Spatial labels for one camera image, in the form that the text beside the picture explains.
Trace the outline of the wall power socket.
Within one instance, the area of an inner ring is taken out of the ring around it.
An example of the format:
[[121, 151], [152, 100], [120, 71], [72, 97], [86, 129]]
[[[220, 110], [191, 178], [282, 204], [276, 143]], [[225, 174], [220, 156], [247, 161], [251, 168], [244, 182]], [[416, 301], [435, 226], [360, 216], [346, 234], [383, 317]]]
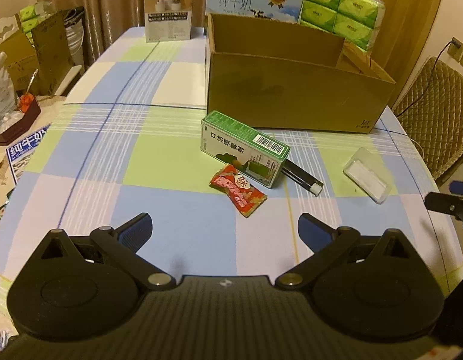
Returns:
[[463, 67], [463, 43], [456, 37], [452, 38], [448, 54]]

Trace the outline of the black pen-like stick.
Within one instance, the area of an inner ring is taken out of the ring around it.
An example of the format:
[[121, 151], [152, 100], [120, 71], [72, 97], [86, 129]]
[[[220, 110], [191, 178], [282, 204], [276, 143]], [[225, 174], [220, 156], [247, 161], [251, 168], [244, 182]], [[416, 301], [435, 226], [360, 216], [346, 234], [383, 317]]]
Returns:
[[316, 197], [321, 194], [323, 190], [323, 182], [319, 181], [288, 159], [283, 162], [281, 172], [285, 174], [286, 177], [299, 184], [303, 189], [314, 194]]

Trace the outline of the blue milk flyer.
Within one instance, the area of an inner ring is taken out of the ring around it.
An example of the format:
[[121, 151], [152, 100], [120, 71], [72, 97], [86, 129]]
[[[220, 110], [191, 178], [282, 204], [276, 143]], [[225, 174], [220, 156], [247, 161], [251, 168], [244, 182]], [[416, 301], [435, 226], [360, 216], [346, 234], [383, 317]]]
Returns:
[[6, 150], [6, 158], [10, 166], [10, 173], [13, 183], [16, 185], [22, 176], [25, 166], [29, 163], [35, 149], [43, 141], [50, 125], [45, 125], [32, 133], [20, 138], [10, 145]]

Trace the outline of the green tissue pack bundle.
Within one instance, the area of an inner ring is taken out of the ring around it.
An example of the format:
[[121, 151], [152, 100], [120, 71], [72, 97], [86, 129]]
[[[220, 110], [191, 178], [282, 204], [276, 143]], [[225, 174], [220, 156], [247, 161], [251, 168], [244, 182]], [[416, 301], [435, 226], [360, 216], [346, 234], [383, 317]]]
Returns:
[[302, 0], [299, 24], [338, 35], [369, 53], [384, 15], [380, 0]]

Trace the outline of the large cardboard box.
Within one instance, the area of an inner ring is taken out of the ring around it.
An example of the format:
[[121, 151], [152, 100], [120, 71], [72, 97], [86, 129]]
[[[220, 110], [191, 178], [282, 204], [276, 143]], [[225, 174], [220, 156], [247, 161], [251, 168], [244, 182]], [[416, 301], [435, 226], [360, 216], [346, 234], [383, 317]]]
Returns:
[[355, 44], [272, 19], [207, 17], [205, 95], [254, 128], [369, 133], [395, 82]]

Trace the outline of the green medicine box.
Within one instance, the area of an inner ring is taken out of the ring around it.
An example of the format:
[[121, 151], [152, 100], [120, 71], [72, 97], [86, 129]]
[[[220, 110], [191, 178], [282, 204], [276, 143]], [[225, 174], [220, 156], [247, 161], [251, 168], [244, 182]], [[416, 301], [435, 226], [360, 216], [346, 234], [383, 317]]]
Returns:
[[290, 151], [288, 145], [219, 111], [202, 119], [201, 149], [269, 189]]

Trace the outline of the white humidifier product box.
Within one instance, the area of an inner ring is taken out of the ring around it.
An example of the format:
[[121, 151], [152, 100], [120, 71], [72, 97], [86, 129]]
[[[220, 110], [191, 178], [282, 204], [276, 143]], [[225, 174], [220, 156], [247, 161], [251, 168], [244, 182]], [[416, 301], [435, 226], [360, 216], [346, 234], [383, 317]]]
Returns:
[[145, 41], [184, 41], [191, 37], [193, 0], [145, 0]]

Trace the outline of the silver foil bag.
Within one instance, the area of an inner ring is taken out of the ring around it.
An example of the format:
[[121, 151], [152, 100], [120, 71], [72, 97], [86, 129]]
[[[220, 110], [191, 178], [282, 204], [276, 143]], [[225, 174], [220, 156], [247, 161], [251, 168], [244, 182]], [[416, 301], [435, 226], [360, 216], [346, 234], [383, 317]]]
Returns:
[[14, 111], [17, 100], [16, 93], [13, 87], [13, 81], [5, 66], [7, 55], [4, 52], [0, 53], [0, 125], [3, 123], [3, 118]]

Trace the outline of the clear plastic case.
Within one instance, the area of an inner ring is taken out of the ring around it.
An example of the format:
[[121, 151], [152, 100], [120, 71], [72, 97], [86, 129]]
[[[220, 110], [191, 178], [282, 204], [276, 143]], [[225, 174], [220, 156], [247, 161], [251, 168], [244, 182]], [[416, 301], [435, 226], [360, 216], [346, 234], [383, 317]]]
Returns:
[[394, 186], [393, 175], [380, 156], [364, 147], [355, 152], [343, 173], [376, 204], [382, 204]]

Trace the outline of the red candy wrapper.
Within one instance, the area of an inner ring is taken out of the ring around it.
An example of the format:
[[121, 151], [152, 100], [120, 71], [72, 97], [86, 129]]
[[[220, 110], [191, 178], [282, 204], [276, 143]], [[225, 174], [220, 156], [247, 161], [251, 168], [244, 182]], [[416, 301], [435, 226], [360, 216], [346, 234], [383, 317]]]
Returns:
[[245, 218], [250, 217], [267, 200], [267, 195], [250, 184], [231, 164], [214, 174], [210, 187], [226, 194]]

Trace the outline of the brown cardboard boxes stack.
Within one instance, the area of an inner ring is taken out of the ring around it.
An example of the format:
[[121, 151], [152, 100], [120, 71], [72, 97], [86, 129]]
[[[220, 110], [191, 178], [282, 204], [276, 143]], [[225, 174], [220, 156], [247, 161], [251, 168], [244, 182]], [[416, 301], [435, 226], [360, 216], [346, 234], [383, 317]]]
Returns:
[[69, 94], [83, 67], [75, 64], [66, 36], [61, 11], [49, 16], [27, 36], [18, 25], [18, 16], [0, 19], [0, 53], [17, 92], [27, 87], [35, 95]]

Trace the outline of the quilted brown chair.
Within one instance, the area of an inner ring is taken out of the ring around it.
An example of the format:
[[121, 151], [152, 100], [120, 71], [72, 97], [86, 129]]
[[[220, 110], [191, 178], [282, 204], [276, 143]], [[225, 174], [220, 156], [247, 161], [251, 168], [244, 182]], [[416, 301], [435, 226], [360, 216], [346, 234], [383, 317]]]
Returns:
[[463, 76], [430, 57], [394, 114], [439, 185], [463, 164]]

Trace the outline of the dark wooden tray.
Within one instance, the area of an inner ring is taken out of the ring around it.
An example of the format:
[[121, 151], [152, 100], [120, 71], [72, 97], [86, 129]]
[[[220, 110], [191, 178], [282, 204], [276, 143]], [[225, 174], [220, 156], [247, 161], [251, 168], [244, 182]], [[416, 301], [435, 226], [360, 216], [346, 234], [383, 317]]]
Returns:
[[28, 110], [23, 114], [23, 117], [16, 123], [12, 124], [3, 133], [0, 133], [0, 145], [7, 146], [15, 139], [26, 133], [34, 124], [35, 120], [41, 113], [40, 106], [36, 100], [33, 100], [29, 105]]

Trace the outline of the wooden door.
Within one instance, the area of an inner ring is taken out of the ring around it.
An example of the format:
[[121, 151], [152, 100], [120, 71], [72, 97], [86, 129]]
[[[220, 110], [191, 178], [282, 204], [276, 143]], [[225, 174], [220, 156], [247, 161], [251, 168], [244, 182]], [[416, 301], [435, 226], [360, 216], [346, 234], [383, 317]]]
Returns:
[[441, 0], [381, 0], [385, 14], [371, 57], [396, 81], [393, 107], [419, 60]]

